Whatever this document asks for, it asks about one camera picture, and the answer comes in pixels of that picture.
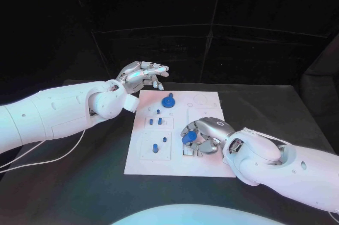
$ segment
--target blue knob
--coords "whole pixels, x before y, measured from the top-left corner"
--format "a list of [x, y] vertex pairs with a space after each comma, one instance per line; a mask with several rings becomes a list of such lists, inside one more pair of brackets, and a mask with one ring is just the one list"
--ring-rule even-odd
[[154, 144], [154, 152], [155, 152], [155, 153], [159, 152], [158, 144]]
[[169, 96], [164, 98], [162, 105], [166, 108], [172, 108], [175, 106], [174, 93], [169, 93]]
[[187, 133], [187, 135], [182, 138], [182, 143], [187, 144], [188, 142], [192, 142], [197, 140], [197, 132], [195, 131], [190, 131]]

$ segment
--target black backdrop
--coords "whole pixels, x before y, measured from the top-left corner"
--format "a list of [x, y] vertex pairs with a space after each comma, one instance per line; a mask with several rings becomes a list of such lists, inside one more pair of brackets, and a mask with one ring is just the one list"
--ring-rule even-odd
[[166, 81], [298, 84], [339, 28], [338, 0], [0, 0], [0, 102], [107, 80], [135, 60]]

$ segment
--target robotic hand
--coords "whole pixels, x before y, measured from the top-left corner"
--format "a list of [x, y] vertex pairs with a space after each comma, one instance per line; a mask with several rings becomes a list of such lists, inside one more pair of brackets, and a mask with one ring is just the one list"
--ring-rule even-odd
[[204, 143], [187, 146], [205, 154], [223, 148], [223, 162], [252, 186], [272, 187], [283, 196], [339, 213], [339, 156], [304, 148], [247, 128], [236, 131], [218, 118], [201, 118], [185, 127], [201, 133]]
[[0, 106], [0, 153], [71, 136], [115, 118], [123, 108], [136, 112], [139, 98], [132, 93], [145, 85], [164, 90], [156, 75], [169, 76], [168, 70], [168, 66], [136, 61], [116, 80], [53, 88]]

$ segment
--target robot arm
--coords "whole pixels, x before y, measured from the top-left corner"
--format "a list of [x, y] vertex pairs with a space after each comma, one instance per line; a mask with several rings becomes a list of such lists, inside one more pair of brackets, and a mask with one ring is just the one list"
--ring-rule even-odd
[[190, 131], [201, 133], [207, 141], [190, 142], [187, 146], [208, 153], [216, 153], [221, 146], [223, 162], [243, 182], [252, 186], [265, 184], [283, 196], [339, 213], [339, 156], [295, 146], [247, 128], [236, 132], [213, 117], [192, 122], [182, 137]]
[[139, 98], [132, 93], [145, 85], [164, 89], [156, 75], [169, 76], [168, 70], [168, 66], [136, 61], [116, 80], [53, 88], [0, 106], [0, 153], [24, 144], [71, 136], [115, 118], [123, 108], [136, 112]]

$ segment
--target white board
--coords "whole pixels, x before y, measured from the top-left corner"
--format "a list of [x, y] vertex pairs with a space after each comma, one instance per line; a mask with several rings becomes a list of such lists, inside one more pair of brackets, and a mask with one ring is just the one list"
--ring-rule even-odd
[[[169, 93], [174, 93], [174, 108], [162, 105]], [[139, 98], [125, 174], [236, 177], [223, 163], [223, 149], [214, 155], [200, 154], [182, 144], [181, 137], [185, 126], [200, 118], [224, 120], [218, 92], [142, 90]]]

